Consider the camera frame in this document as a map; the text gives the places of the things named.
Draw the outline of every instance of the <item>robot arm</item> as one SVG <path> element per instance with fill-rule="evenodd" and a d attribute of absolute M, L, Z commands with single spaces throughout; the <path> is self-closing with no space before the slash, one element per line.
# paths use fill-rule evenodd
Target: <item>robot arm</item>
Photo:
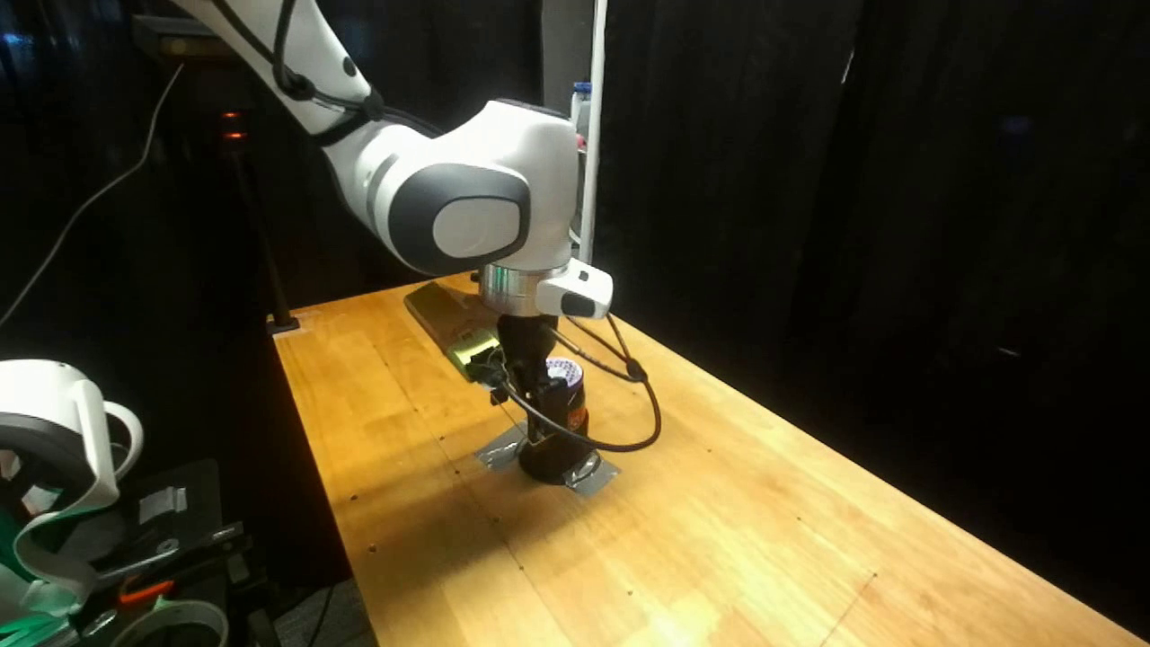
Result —
<path fill-rule="evenodd" d="M 381 114 L 315 0 L 178 0 L 209 24 L 323 146 L 350 212 L 416 272 L 482 271 L 505 315 L 605 315 L 616 279 L 572 257 L 572 122 L 488 100 L 453 132 Z"/>

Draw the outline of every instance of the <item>wooden tabletop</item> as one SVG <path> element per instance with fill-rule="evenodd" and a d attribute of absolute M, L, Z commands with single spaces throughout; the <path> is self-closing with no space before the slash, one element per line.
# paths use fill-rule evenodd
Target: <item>wooden tabletop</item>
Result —
<path fill-rule="evenodd" d="M 660 443 L 605 454 L 623 474 L 593 495 L 494 472 L 479 449 L 521 412 L 456 372 L 411 292 L 278 339 L 381 644 L 1140 644 L 634 328 Z M 586 368 L 586 390 L 593 436 L 650 429 L 639 388 Z"/>

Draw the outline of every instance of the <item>wooden table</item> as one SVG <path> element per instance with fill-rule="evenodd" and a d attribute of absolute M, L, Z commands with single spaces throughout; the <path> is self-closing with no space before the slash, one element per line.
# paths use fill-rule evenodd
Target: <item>wooden table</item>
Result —
<path fill-rule="evenodd" d="M 1140 644 L 634 328 L 664 438 L 608 454 L 593 495 L 488 472 L 521 412 L 456 372 L 411 292 L 278 339 L 381 644 Z M 590 368 L 586 388 L 593 436 L 650 429 L 639 388 Z"/>

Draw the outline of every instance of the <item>black curtain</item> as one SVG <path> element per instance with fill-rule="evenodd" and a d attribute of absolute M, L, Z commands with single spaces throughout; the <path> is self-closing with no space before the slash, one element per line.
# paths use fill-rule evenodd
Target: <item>black curtain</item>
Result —
<path fill-rule="evenodd" d="M 616 5 L 623 314 L 1148 629 L 1150 5 Z"/>

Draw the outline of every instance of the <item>white pole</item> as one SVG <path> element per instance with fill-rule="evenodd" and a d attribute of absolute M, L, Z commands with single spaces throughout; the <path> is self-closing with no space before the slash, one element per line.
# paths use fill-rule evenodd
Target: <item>white pole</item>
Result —
<path fill-rule="evenodd" d="M 580 257 L 593 261 L 598 232 L 598 175 L 600 175 L 600 118 L 605 118 L 605 69 L 608 69 L 608 0 L 598 0 L 593 17 L 593 50 L 590 50 L 590 132 L 586 132 L 586 164 L 584 164 L 584 209 L 580 209 Z"/>

